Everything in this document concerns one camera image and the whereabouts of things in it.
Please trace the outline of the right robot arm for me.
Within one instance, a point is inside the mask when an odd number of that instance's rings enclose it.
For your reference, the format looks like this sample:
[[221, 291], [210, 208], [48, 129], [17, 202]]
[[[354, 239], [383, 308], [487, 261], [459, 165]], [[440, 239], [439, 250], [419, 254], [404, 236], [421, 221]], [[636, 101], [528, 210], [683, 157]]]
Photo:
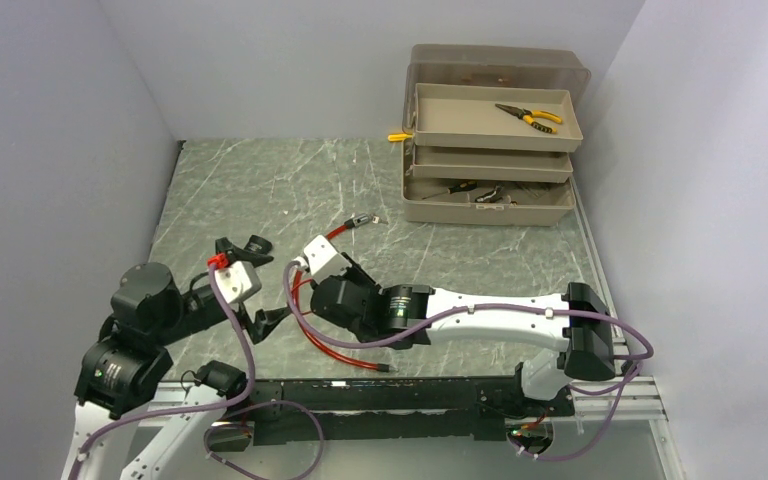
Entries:
[[311, 262], [312, 312], [351, 332], [353, 349], [410, 349], [458, 340], [520, 343], [540, 348], [516, 373], [511, 401], [534, 415], [573, 380], [615, 377], [609, 310], [589, 285], [571, 282], [560, 294], [478, 296], [428, 285], [384, 288], [351, 259]]

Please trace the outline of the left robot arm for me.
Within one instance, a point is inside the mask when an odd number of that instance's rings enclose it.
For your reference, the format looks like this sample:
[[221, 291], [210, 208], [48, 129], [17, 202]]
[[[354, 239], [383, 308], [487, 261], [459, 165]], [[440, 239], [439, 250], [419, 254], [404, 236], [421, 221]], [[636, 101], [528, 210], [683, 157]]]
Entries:
[[244, 306], [262, 287], [256, 270], [272, 261], [272, 249], [256, 235], [242, 247], [220, 238], [203, 274], [207, 285], [187, 291], [157, 262], [138, 264], [121, 277], [112, 313], [82, 359], [63, 478], [169, 479], [215, 421], [245, 411], [254, 373], [210, 361], [197, 370], [180, 405], [159, 411], [165, 422], [152, 440], [129, 455], [138, 424], [153, 417], [149, 404], [173, 365], [168, 345], [228, 320], [251, 360], [250, 346], [287, 316], [278, 309], [250, 317]]

